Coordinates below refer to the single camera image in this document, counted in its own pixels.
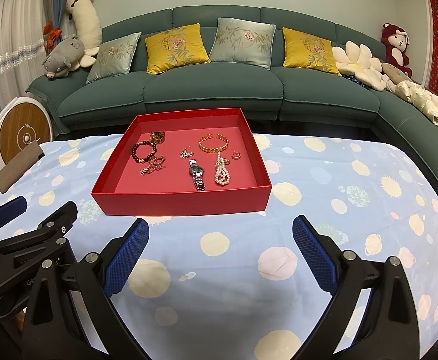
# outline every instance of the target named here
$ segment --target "blue gripper pad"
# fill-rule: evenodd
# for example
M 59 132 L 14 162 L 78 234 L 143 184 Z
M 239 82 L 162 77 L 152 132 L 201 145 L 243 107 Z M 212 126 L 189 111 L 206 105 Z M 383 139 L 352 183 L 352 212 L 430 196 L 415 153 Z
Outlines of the blue gripper pad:
M 149 225 L 141 220 L 106 268 L 103 290 L 107 298 L 121 292 L 149 241 Z
M 292 236 L 319 287 L 323 291 L 334 295 L 338 288 L 336 264 L 329 257 L 309 226 L 299 216 L 294 219 L 292 224 Z
M 13 219 L 26 212 L 28 202 L 24 196 L 19 196 L 0 206 L 0 227 L 7 225 Z

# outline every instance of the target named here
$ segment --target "cardboard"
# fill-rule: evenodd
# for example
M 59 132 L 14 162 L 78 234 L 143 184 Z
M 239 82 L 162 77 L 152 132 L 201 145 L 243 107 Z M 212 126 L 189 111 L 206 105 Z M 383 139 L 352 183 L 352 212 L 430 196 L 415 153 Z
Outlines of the cardboard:
M 11 185 L 18 181 L 43 156 L 44 152 L 37 141 L 31 142 L 22 149 L 19 154 L 0 170 L 1 193 L 6 193 L 11 188 Z

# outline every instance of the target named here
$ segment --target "red stuffed monkey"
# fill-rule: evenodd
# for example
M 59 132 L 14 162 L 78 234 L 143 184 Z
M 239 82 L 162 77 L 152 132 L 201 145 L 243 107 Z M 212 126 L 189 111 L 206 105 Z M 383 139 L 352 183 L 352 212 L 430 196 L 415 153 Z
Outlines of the red stuffed monkey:
M 413 71 L 407 67 L 409 58 L 405 55 L 409 44 L 407 32 L 398 26 L 386 23 L 382 30 L 382 43 L 385 44 L 385 61 L 412 78 Z

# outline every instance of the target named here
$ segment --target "red wall decoration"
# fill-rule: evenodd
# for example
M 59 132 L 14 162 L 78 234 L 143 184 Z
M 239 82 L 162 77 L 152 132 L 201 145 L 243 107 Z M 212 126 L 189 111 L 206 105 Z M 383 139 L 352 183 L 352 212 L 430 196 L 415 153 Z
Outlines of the red wall decoration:
M 428 88 L 438 95 L 438 0 L 430 0 L 433 23 L 433 54 L 431 63 L 431 79 Z

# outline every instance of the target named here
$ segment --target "blue tablecloth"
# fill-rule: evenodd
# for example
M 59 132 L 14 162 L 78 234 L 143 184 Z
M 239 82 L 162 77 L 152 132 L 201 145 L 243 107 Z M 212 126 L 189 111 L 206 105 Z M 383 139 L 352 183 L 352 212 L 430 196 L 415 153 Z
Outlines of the blue tablecloth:
M 68 200 L 79 211 L 67 234 L 78 259 L 121 236 L 135 218 L 106 216 L 90 195 L 120 137 L 42 144 L 45 157 L 0 195 L 0 204 L 19 195 L 28 200 L 27 212 L 1 228 L 0 239 L 34 230 Z M 381 143 L 255 138 L 273 185 L 264 212 L 144 217 L 149 244 L 112 300 L 150 357 L 290 359 L 330 300 L 293 241 L 300 214 L 363 259 L 401 259 L 421 353 L 429 349 L 438 338 L 438 197 L 417 166 Z M 350 345 L 367 295 L 340 349 Z M 103 349 L 80 295 L 74 299 L 91 344 Z

